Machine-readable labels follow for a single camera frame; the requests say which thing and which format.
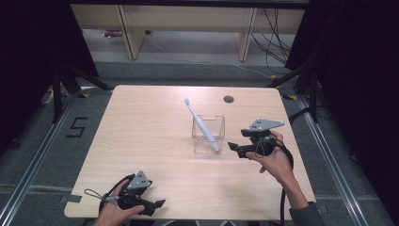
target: hand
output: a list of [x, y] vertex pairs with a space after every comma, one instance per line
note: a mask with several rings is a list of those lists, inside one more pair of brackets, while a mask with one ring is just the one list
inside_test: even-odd
[[[277, 142], [283, 142], [281, 134], [273, 130], [271, 133], [278, 140]], [[257, 161], [262, 165], [260, 173], [268, 171], [276, 178], [282, 185], [282, 188], [284, 188], [293, 209], [300, 209], [308, 206], [308, 202], [294, 176], [290, 161], [281, 148], [275, 147], [273, 152], [268, 156], [259, 156], [253, 152], [246, 153], [246, 156], [250, 160]]]
[[[122, 183], [120, 183], [120, 185], [115, 188], [114, 192], [112, 192], [111, 196], [118, 196], [120, 194], [120, 190], [122, 189], [122, 187], [126, 185], [126, 183], [128, 182], [129, 180], [125, 180]], [[120, 209], [116, 201], [110, 201], [104, 205], [100, 215], [97, 217], [93, 225], [118, 226], [121, 225], [121, 223], [124, 220], [126, 220], [128, 217], [139, 214], [143, 210], [144, 210], [143, 205], [137, 205], [130, 209], [122, 210]]]

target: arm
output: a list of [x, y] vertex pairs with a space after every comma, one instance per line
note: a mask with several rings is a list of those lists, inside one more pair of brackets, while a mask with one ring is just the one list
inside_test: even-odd
[[[121, 188], [128, 182], [129, 180], [122, 182], [117, 188], [115, 188], [111, 196], [118, 196]], [[116, 201], [107, 202], [93, 226], [118, 226], [121, 225], [121, 223], [128, 217], [139, 214], [143, 210], [144, 206], [142, 205], [137, 205], [130, 209], [122, 210]]]
[[[283, 141], [281, 134], [275, 131], [271, 132], [277, 140]], [[324, 225], [315, 204], [310, 205], [306, 200], [291, 169], [290, 162], [281, 148], [276, 147], [268, 156], [247, 153], [247, 158], [259, 162], [262, 165], [260, 173], [268, 171], [281, 184], [290, 202], [290, 214], [295, 225]]]

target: table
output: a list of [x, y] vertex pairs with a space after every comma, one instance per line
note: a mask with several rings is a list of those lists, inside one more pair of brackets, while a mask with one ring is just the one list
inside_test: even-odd
[[[230, 95], [233, 103], [223, 98]], [[183, 99], [201, 115], [221, 115], [226, 136], [220, 154], [194, 153], [193, 118]], [[257, 118], [284, 121], [276, 130], [295, 160], [295, 176], [308, 200], [314, 201], [308, 175], [297, 148], [279, 92], [265, 88], [118, 86], [77, 178], [68, 202], [70, 218], [96, 218], [100, 200], [84, 193], [104, 194], [124, 176], [143, 170], [152, 186], [143, 199], [166, 199], [152, 219], [279, 219], [281, 186], [260, 165], [240, 159], [227, 142], [250, 144], [240, 130]], [[286, 218], [289, 203], [285, 203]]]

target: gray carpet floor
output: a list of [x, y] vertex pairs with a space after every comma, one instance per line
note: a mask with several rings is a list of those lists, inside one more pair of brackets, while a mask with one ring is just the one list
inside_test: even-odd
[[[245, 67], [202, 64], [126, 64], [96, 63], [101, 80], [111, 86], [121, 84], [162, 86], [213, 86], [213, 87], [264, 87], [271, 82], [270, 75], [287, 73], [284, 68]], [[92, 86], [78, 79], [82, 87]], [[282, 95], [293, 94], [295, 79], [279, 87]], [[11, 225], [81, 225], [81, 218], [67, 218], [63, 211], [65, 202], [84, 163], [110, 92], [91, 89], [87, 98], [74, 100], [66, 120], [61, 125], [56, 140], [40, 166], [24, 201]], [[282, 100], [290, 116], [301, 108], [296, 100]], [[13, 187], [23, 177], [41, 142], [51, 127], [52, 104], [37, 109], [24, 132], [18, 137], [21, 147], [10, 147], [0, 157], [0, 205], [8, 200]], [[379, 198], [370, 186], [359, 165], [349, 158], [351, 154], [344, 137], [326, 108], [317, 110], [319, 126], [333, 151], [343, 174], [359, 200], [370, 225], [393, 225]], [[84, 117], [80, 126], [86, 127], [81, 137], [75, 135], [71, 125], [76, 117]], [[303, 116], [292, 124], [295, 138], [311, 180], [316, 201], [322, 208], [326, 225], [354, 225], [309, 125]]]

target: sleeve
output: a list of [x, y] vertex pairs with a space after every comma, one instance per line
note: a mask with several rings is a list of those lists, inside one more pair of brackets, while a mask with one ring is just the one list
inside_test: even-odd
[[309, 206], [302, 209], [290, 209], [290, 215], [295, 226], [325, 225], [315, 202], [309, 202]]

